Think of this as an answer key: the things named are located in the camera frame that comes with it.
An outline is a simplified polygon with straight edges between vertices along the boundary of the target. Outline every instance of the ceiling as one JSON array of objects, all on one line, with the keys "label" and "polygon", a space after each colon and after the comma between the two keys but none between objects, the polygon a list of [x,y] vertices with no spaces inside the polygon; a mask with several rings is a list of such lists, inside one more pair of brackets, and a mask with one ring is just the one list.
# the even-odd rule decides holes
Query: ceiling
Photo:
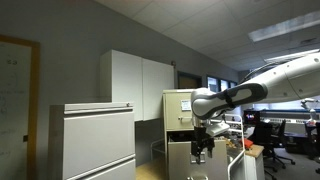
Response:
[{"label": "ceiling", "polygon": [[237,71],[317,49],[320,25],[253,42],[248,33],[320,10],[319,0],[95,0]]}]

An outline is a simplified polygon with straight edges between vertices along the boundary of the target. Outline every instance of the floor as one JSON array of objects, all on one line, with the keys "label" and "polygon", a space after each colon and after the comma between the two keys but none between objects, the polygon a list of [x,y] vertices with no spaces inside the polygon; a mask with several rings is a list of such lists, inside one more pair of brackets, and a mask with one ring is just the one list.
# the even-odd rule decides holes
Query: floor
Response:
[{"label": "floor", "polygon": [[[276,153],[280,156],[288,157],[294,159],[295,165],[292,165],[290,161],[284,161],[286,164],[286,169],[282,169],[280,163],[273,163],[272,160],[265,160],[265,164],[273,165],[277,168],[277,172],[271,172],[277,180],[319,180],[320,174],[315,172],[315,169],[320,168],[320,164],[314,160],[310,160],[306,155],[303,154],[293,154],[287,153],[285,149],[276,149]],[[272,178],[266,174],[266,180],[271,180]]]}]

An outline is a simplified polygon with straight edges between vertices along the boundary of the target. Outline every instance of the cabinet drawer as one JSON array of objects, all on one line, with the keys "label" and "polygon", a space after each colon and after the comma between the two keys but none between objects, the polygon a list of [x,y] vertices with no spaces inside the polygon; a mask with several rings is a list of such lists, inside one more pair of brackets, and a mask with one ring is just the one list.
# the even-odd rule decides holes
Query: cabinet drawer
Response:
[{"label": "cabinet drawer", "polygon": [[166,130],[193,129],[190,96],[191,92],[164,94]]},{"label": "cabinet drawer", "polygon": [[194,156],[191,155],[191,142],[169,142],[168,170],[170,180],[187,178],[228,179],[225,141],[215,141],[212,158],[207,156],[206,149],[202,153],[201,163],[198,165]]}]

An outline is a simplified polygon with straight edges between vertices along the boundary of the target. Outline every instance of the wall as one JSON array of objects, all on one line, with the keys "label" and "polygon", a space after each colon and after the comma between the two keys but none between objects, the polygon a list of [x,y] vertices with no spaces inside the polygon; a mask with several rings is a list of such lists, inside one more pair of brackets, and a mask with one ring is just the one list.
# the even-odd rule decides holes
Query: wall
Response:
[{"label": "wall", "polygon": [[[178,71],[237,81],[237,72],[89,0],[2,0],[0,34],[39,42],[38,179],[46,179],[48,113],[52,104],[99,101],[99,57],[115,49],[170,64]],[[136,128],[137,162],[149,141],[163,136],[161,122]]]}]

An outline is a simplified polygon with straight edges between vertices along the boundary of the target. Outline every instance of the whiteboard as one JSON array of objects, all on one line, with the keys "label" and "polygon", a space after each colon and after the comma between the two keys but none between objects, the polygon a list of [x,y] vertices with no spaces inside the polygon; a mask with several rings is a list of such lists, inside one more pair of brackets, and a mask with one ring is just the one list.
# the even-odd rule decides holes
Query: whiteboard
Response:
[{"label": "whiteboard", "polygon": [[11,40],[0,36],[0,179],[23,180],[30,179],[28,168],[34,164],[28,162],[34,50]]}]

